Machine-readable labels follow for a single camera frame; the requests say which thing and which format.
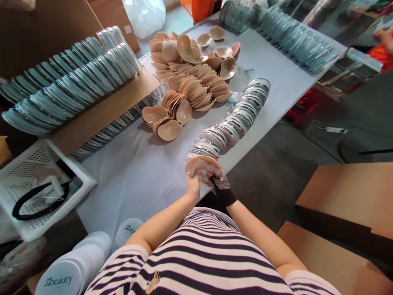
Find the white plastic basket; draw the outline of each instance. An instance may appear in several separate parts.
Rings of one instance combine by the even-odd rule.
[[[82,186],[54,212],[33,220],[17,220],[12,216],[15,203],[33,187],[36,178],[32,171],[41,166],[57,169],[62,182],[69,181],[68,176],[56,165],[63,162],[76,174]],[[30,242],[42,236],[50,226],[64,218],[82,198],[97,184],[89,172],[72,157],[66,157],[49,139],[40,139],[20,156],[0,170],[0,205],[12,220],[24,241]],[[20,209],[21,214],[33,214],[48,205],[43,198],[32,198]]]

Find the white table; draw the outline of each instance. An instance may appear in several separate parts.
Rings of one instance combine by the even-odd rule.
[[[208,20],[187,32],[196,39],[214,26]],[[232,91],[240,91],[248,79],[246,69],[254,69],[256,77],[271,82],[271,90],[265,106],[254,125],[237,145],[219,158],[225,173],[283,117],[286,112],[330,68],[332,61],[319,75],[312,77],[291,60],[277,51],[253,30],[241,36],[226,32],[223,42],[214,43],[207,50],[219,46],[231,46],[241,42],[238,59],[239,71],[230,81]],[[344,51],[346,48],[336,43]],[[151,72],[150,55],[141,58]],[[193,119],[184,126],[178,138],[165,143],[138,119],[107,146],[83,162],[84,167],[98,181],[97,186],[77,207],[77,212],[87,232],[105,231],[114,238],[119,225],[128,218],[143,222],[168,207],[186,191],[185,157],[195,139],[208,125],[214,125],[225,116],[228,106],[213,106],[207,113],[193,113]],[[204,196],[209,188],[203,187]]]

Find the brown cardboard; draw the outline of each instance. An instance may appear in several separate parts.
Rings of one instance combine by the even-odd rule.
[[[88,0],[102,27],[118,26],[134,52],[140,50],[122,0]]]
[[[100,30],[85,0],[38,0],[33,11],[0,8],[0,75],[20,75]]]
[[[106,126],[157,89],[161,83],[145,68],[129,83],[52,134],[52,140],[69,156]]]
[[[342,295],[393,294],[393,282],[367,259],[288,221],[277,234],[310,272],[330,282]]]
[[[393,163],[319,166],[296,205],[393,239]]]

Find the black fingerless glove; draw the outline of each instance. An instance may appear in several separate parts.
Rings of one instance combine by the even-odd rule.
[[[210,178],[211,182],[214,185],[214,189],[216,190],[216,195],[218,197],[219,202],[224,206],[228,207],[236,202],[236,197],[230,190],[229,182],[224,176],[223,180],[219,180],[217,177],[212,176]]]

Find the black and white striped shirt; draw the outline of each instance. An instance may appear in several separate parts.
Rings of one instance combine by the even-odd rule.
[[[116,251],[85,294],[339,295],[324,279],[290,272],[284,280],[228,216],[194,208],[150,256],[139,245]]]

